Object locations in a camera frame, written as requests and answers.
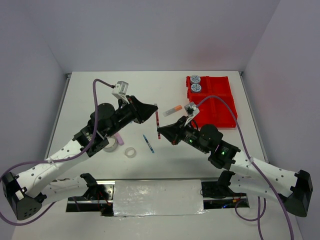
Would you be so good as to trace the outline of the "red pen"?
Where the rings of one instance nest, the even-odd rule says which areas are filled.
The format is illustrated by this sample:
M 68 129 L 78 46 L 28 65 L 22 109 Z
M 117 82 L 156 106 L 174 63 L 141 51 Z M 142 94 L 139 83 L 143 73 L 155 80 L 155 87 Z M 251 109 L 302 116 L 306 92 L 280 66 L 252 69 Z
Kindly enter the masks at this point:
M 155 112 L 155 119 L 156 119 L 156 128 L 157 128 L 157 137 L 160 140 L 161 139 L 161 134 L 158 132 L 158 129 L 160 127 L 158 111 Z

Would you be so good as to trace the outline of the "blue pen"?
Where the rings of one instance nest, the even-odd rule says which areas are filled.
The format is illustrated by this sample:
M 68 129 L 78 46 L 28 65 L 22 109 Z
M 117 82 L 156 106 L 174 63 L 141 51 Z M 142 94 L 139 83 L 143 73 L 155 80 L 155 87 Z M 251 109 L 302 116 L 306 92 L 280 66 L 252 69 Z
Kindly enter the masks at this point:
M 144 134 L 143 134 L 142 136 L 143 136 L 143 138 L 144 138 L 144 140 L 145 140 L 146 144 L 148 145 L 148 147 L 149 147 L 150 151 L 154 154 L 154 153 L 155 153 L 155 151 L 154 151 L 153 147 L 151 146 L 151 144 L 150 144 L 149 140 L 147 139 L 147 137 L 146 137 Z

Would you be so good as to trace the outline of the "blue patterned tape roll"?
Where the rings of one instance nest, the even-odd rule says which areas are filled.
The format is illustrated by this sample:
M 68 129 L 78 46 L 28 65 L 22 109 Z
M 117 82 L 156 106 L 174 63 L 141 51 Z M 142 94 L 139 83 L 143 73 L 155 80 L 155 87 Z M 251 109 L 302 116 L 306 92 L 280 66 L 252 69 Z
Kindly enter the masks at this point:
M 193 84 L 190 86 L 190 91 L 191 91 L 192 93 L 199 94 L 199 93 L 201 93 L 201 91 L 202 91 L 202 86 L 201 86 L 199 83 L 193 83 Z
M 198 75 L 191 75 L 189 77 L 189 81 L 190 81 L 190 84 L 193 85 L 193 84 L 200 84 L 201 83 L 201 77 L 198 76 Z

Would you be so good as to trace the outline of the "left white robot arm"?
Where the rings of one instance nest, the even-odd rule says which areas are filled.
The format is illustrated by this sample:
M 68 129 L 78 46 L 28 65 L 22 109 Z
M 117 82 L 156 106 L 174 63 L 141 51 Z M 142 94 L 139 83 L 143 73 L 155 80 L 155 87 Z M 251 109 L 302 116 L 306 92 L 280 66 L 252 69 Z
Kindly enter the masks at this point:
M 2 177 L 4 196 L 18 221 L 34 216 L 43 206 L 69 197 L 107 197 L 102 185 L 89 173 L 76 177 L 59 177 L 109 144 L 109 138 L 131 122 L 142 124 L 157 111 L 157 106 L 142 103 L 135 96 L 110 103 L 95 104 L 87 125 L 59 151 L 30 169 L 18 174 L 11 171 Z

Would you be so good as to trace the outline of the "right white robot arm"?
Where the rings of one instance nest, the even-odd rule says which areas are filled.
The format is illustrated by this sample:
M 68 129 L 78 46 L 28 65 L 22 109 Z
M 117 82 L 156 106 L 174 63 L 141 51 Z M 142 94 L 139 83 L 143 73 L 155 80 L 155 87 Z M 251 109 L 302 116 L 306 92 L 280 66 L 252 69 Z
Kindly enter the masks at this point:
M 158 128 L 158 133 L 172 145 L 185 142 L 204 154 L 217 169 L 222 169 L 216 186 L 223 196 L 231 194 L 256 195 L 280 201 L 287 212 L 306 217 L 313 185 L 311 175 L 304 171 L 284 170 L 256 158 L 223 140 L 223 134 L 212 124 L 200 129 L 185 124 L 187 117 Z

